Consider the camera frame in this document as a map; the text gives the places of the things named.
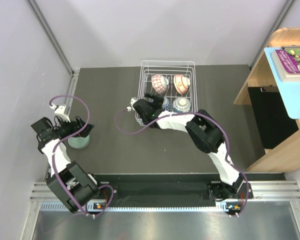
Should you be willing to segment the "blue triangle pattern bowl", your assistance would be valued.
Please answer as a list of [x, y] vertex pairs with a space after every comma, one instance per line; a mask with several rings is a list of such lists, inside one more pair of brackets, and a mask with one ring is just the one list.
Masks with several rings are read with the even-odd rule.
[[171, 111], [171, 102], [166, 96], [163, 97], [162, 109], [164, 111]]

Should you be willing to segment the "pale green bowl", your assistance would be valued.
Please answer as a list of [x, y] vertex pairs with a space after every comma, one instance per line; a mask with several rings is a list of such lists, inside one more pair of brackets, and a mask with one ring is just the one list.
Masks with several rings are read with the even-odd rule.
[[83, 149], [85, 147], [88, 146], [89, 142], [90, 142], [90, 135], [86, 136], [86, 137], [70, 137], [67, 140], [69, 146], [73, 149]]

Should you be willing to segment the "red geometric pattern bowl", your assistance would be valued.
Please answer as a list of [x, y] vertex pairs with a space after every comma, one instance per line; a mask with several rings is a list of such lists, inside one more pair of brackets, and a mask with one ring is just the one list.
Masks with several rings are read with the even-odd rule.
[[163, 75], [153, 75], [151, 77], [151, 84], [155, 92], [162, 95], [169, 87], [169, 80]]

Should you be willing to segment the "blue white floral bowl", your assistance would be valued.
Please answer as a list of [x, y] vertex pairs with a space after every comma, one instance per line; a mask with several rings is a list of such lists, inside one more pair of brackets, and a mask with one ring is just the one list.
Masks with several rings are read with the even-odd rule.
[[172, 102], [172, 111], [175, 113], [186, 113], [192, 109], [191, 102], [185, 97], [177, 97]]

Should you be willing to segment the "white wire dish rack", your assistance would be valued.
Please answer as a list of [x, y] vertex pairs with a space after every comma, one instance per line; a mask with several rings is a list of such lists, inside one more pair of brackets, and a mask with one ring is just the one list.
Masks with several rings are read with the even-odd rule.
[[[169, 86], [165, 93], [161, 94], [170, 101], [172, 112], [172, 103], [176, 98], [187, 98], [191, 102], [191, 111], [198, 110], [196, 65], [193, 61], [181, 60], [143, 60], [140, 67], [138, 99], [145, 99], [145, 94], [158, 95], [151, 82], [153, 75], [163, 75], [168, 78]], [[174, 86], [173, 77], [175, 75], [184, 75], [190, 78], [190, 88], [186, 94], [179, 94]]]

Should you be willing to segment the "red floral bowl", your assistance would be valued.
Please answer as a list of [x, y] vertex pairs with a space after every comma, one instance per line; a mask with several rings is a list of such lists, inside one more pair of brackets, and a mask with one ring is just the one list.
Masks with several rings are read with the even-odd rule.
[[184, 95], [190, 89], [191, 80], [188, 76], [179, 74], [179, 75], [175, 75], [173, 77], [173, 84], [174, 84], [176, 91], [179, 94]]

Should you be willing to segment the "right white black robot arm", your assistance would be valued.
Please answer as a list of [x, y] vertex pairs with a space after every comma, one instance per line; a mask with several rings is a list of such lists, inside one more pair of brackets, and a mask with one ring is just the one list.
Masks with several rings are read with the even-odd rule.
[[205, 110], [176, 113], [163, 109], [163, 97], [148, 93], [145, 96], [152, 102], [135, 97], [130, 100], [142, 123], [150, 128], [189, 134], [194, 145], [208, 154], [217, 168], [224, 194], [229, 198], [239, 195], [246, 180], [231, 160], [230, 141], [224, 129]]

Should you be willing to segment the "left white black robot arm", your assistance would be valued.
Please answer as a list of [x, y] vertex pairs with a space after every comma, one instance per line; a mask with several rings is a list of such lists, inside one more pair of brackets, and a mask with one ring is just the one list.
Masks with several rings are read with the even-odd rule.
[[81, 206], [93, 198], [99, 198], [103, 194], [104, 187], [92, 174], [86, 173], [78, 163], [70, 160], [64, 143], [58, 145], [56, 151], [53, 151], [60, 140], [79, 131], [86, 123], [78, 116], [75, 121], [70, 122], [57, 116], [55, 118], [58, 119], [59, 125], [53, 126], [47, 117], [43, 117], [33, 123], [31, 127], [36, 133], [37, 148], [41, 154], [47, 157], [50, 165], [51, 172], [46, 180], [48, 188], [71, 213], [76, 213], [79, 207], [60, 182], [63, 182], [64, 185], [72, 180], [76, 182], [75, 186], [66, 188]]

